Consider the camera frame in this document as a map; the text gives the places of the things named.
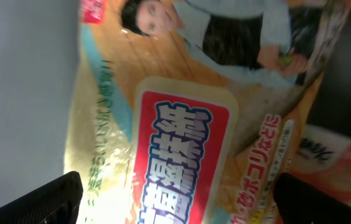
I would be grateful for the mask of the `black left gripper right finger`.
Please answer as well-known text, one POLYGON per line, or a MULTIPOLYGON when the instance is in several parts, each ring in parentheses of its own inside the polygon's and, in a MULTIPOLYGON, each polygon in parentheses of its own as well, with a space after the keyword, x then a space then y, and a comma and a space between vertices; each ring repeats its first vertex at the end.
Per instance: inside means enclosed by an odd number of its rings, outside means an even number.
POLYGON ((284 224, 351 224, 351 207, 288 173, 274 185, 274 201, 284 224))

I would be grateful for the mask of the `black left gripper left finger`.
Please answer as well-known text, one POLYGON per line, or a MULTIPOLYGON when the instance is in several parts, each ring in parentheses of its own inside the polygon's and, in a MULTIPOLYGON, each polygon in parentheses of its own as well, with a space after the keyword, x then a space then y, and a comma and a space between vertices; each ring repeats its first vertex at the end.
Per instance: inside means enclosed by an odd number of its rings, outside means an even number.
POLYGON ((0 207, 0 224, 76 224, 83 187, 71 171, 0 207))

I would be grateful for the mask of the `white snack bag red label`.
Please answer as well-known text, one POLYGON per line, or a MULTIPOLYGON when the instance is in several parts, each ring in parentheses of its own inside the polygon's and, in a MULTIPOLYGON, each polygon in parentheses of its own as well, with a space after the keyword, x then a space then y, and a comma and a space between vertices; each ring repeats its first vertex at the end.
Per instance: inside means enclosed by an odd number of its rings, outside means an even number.
POLYGON ((82 1, 78 223, 283 223, 288 173, 351 207, 351 1, 82 1))

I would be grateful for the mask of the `grey plastic shopping basket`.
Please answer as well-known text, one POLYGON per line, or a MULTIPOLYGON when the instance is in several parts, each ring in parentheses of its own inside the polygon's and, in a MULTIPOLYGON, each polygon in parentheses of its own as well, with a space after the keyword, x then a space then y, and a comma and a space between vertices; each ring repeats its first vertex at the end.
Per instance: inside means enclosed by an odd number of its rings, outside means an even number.
POLYGON ((0 207, 64 172, 78 10, 76 0, 0 0, 0 207))

